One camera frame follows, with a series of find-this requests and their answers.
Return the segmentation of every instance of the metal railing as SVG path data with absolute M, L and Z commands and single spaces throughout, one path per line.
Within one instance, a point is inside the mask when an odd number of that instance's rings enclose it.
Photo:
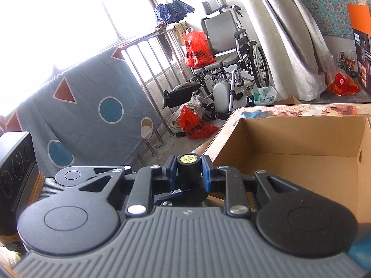
M 172 52 L 172 55 L 175 58 L 175 64 L 173 64 L 171 62 L 172 59 L 169 57 L 169 55 L 164 50 L 163 46 L 160 44 L 159 37 L 164 37 L 166 39 L 167 43 L 169 44 L 169 47 L 170 47 L 171 52 Z M 149 41 L 150 39 L 155 39 L 155 41 L 157 42 L 157 45 L 160 47 L 161 56 L 157 55 L 157 53 L 155 52 L 153 46 L 151 45 L 151 43 Z M 168 131 L 168 133 L 169 133 L 170 136 L 173 136 L 174 133 L 169 128 L 165 117 L 163 116 L 163 114 L 160 111 L 160 109 L 162 108 L 162 106 L 157 105 L 157 103 L 156 103 L 153 95 L 151 94 L 151 92 L 150 92 L 150 90 L 148 88 L 148 85 L 147 85 L 146 81 L 144 80 L 144 78 L 142 77 L 142 75 L 140 74 L 140 72 L 138 70 L 139 64 L 136 64 L 135 63 L 135 59 L 132 56 L 130 56 L 130 53 L 128 51 L 128 48 L 131 48 L 131 47 L 136 47 L 138 49 L 138 51 L 140 53 L 140 56 L 142 57 L 145 65 L 146 65 L 146 67 L 148 68 L 148 70 L 149 70 L 149 72 L 150 72 L 150 74 L 152 76 L 153 81 L 155 82 L 155 84 L 156 84 L 156 86 L 157 86 L 157 88 L 160 91 L 160 94 L 162 96 L 163 93 L 164 93 L 164 89 L 162 88 L 160 82 L 158 81 L 158 74 L 157 73 L 159 73 L 159 72 L 155 72 L 154 71 L 154 69 L 150 65 L 150 62 L 145 57 L 145 54 L 143 52 L 143 48 L 142 49 L 140 48 L 139 44 L 140 43 L 143 43 L 143 42 L 147 42 L 147 44 L 148 44 L 148 46 L 150 48 L 149 51 L 151 51 L 151 53 L 154 55 L 155 60 L 156 60 L 157 64 L 160 67 L 161 73 L 164 76 L 164 78 L 166 79 L 166 81 L 167 81 L 167 83 L 168 83 L 168 85 L 169 85 L 169 87 L 170 87 L 171 90 L 176 85 L 172 84 L 172 82 L 171 82 L 168 74 L 166 73 L 166 69 L 168 69 L 168 68 L 164 68 L 163 64 L 161 64 L 160 58 L 165 57 L 166 62 L 169 65 L 170 71 L 174 75 L 174 77 L 175 77 L 176 81 L 178 82 L 178 84 L 181 84 L 183 82 L 188 81 L 188 79 L 189 79 L 189 77 L 187 76 L 186 72 L 183 70 L 182 65 L 181 65 L 181 59 L 184 59 L 185 53 L 181 49 L 181 47 L 179 46 L 178 41 L 176 40 L 176 36 L 174 34 L 174 27 L 172 27 L 172 26 L 169 26 L 166 30 L 155 31 L 155 32 L 152 32 L 152 33 L 147 34 L 145 36 L 136 38 L 136 39 L 131 40 L 128 43 L 124 43 L 124 44 L 122 44 L 120 46 L 120 50 L 121 50 L 124 58 L 126 60 L 129 60 L 131 62 L 132 67 L 133 67 L 135 73 L 137 74 L 137 76 L 138 76 L 138 78 L 140 80 L 140 83 L 141 83 L 141 86 L 143 87 L 144 92 L 146 93 L 149 101 L 152 103 L 152 105 L 153 105 L 154 109 L 156 110 L 158 116 L 162 120 L 162 122 L 163 122 L 166 130 Z M 177 73 L 175 71 L 174 65 L 177 65 L 179 67 L 179 73 Z M 155 135 L 157 136 L 157 138 L 158 138 L 161 146 L 166 145 L 166 142 L 160 136 L 160 134 L 159 134 L 158 131 L 155 131 Z M 156 156 L 157 155 L 157 152 L 151 146 L 151 144 L 149 142 L 147 142 L 146 145 L 147 145 L 148 149 L 150 150 L 152 156 Z M 142 158 L 142 156 L 140 154 L 137 155 L 137 158 L 139 159 L 139 161 L 142 163 L 143 166 L 146 166 L 147 165 L 146 161 Z

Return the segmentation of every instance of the wheelchair armrest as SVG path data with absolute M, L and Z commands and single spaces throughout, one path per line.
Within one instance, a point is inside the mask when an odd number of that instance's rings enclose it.
M 246 32 L 246 29 L 242 29 L 242 30 L 236 31 L 234 33 L 234 39 L 235 40 L 238 40 L 240 38 L 241 34 L 243 34 L 244 32 Z

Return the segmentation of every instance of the blue bedsheet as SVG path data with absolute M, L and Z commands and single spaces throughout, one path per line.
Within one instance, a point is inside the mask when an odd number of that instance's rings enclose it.
M 43 85 L 7 118 L 32 135 L 40 172 L 129 163 L 161 120 L 117 48 Z

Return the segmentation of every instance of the black cylinder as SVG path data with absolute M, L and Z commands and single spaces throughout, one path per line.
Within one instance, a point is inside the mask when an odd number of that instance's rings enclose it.
M 185 153 L 177 157 L 181 190 L 202 187 L 201 158 L 195 153 Z

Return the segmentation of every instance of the black speaker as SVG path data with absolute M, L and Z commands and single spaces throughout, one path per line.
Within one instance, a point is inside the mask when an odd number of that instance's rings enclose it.
M 0 137 L 0 177 L 0 242 L 9 250 L 22 252 L 17 220 L 33 201 L 38 181 L 43 178 L 29 132 L 9 132 Z

